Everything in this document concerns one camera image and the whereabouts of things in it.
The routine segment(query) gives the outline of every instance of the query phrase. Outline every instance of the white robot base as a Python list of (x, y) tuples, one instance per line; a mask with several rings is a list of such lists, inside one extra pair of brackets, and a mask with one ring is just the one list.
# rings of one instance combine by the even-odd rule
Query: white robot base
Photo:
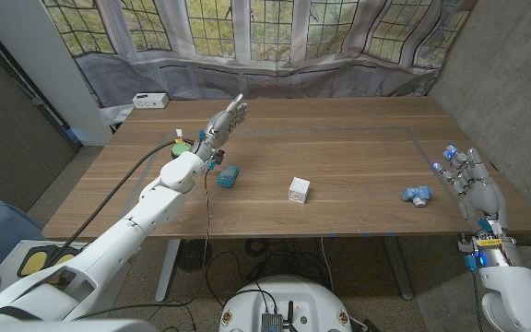
[(259, 287), (253, 282), (225, 303), (219, 332), (281, 332), (283, 327), (290, 331), (351, 331), (345, 305), (322, 285), (290, 275), (266, 277), (257, 283)]

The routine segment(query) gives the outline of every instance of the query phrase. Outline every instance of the blue toy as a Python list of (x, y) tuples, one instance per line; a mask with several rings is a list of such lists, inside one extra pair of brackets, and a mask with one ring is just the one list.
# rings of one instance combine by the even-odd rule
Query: blue toy
[(231, 188), (235, 183), (239, 169), (234, 165), (227, 165), (222, 168), (217, 178), (217, 184), (221, 187)]
[(404, 202), (407, 202), (409, 199), (411, 199), (413, 200), (413, 204), (415, 204), (415, 206), (418, 208), (425, 207), (431, 196), (433, 196), (433, 190), (426, 186), (407, 188), (401, 195)]

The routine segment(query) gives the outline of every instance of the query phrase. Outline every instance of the white cube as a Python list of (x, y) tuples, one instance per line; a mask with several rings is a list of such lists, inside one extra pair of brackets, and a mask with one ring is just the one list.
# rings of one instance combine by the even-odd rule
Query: white cube
[(310, 181), (294, 178), (294, 180), (292, 180), (292, 184), (290, 185), (290, 190), (288, 191), (288, 199), (304, 204), (304, 201), (306, 201), (306, 196), (309, 194), (310, 184)]

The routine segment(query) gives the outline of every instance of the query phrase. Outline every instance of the green object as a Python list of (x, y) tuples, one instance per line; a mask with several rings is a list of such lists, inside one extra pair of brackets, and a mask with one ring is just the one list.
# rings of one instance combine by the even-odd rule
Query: green object
[(177, 143), (173, 145), (173, 148), (171, 148), (171, 155), (175, 159), (175, 158), (180, 157), (180, 155), (184, 153), (185, 151), (189, 151), (189, 150), (190, 150), (190, 145), (186, 143)]

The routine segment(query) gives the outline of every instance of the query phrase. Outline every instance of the table leg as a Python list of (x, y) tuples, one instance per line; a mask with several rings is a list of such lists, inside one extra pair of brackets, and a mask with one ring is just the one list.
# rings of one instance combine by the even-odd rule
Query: table leg
[(157, 292), (155, 293), (155, 301), (157, 302), (164, 302), (167, 299), (167, 289), (170, 286), (171, 275), (175, 272), (175, 258), (177, 258), (177, 253), (180, 249), (180, 241), (180, 239), (171, 239), (167, 243), (163, 267), (161, 268)]
[(401, 248), (398, 245), (396, 236), (383, 237), (384, 247), (388, 254), (388, 259), (391, 261), (391, 267), (395, 272), (396, 284), (401, 292), (403, 300), (413, 300), (413, 289), (411, 288), (411, 282), (409, 281), (409, 275), (405, 268), (405, 261), (401, 253)]

